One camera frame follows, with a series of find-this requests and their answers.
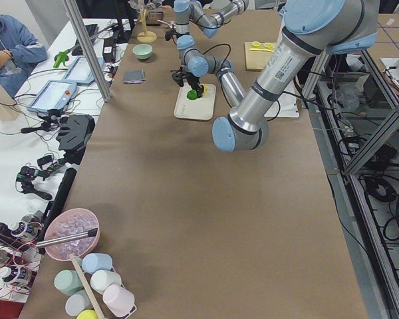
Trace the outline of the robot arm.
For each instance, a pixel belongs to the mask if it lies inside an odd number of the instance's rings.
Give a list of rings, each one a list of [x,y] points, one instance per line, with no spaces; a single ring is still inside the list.
[[[254,150],[269,134],[265,113],[278,100],[298,71],[312,57],[355,53],[376,40],[379,1],[288,1],[282,8],[281,42],[248,91],[244,91],[227,59],[201,54],[189,34],[196,24],[211,38],[223,23],[247,9],[232,1],[208,16],[199,1],[175,1],[177,48],[181,70],[201,78],[214,74],[231,109],[212,126],[215,146],[224,152]]]
[[[200,1],[174,1],[177,38],[190,35],[190,23],[196,25],[207,38],[212,38],[230,18],[243,14],[249,1],[230,1],[224,8],[208,15]]]

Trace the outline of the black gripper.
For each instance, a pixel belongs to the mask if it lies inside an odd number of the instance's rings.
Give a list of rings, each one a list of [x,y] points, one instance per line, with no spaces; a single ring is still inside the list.
[[[182,35],[189,35],[190,30],[189,30],[189,23],[184,23],[184,24],[179,24],[176,23],[175,30],[177,37],[181,37]]]
[[[196,98],[201,98],[204,93],[204,86],[200,83],[200,78],[193,75],[191,72],[185,74],[185,79],[188,82],[189,90],[195,90]]]

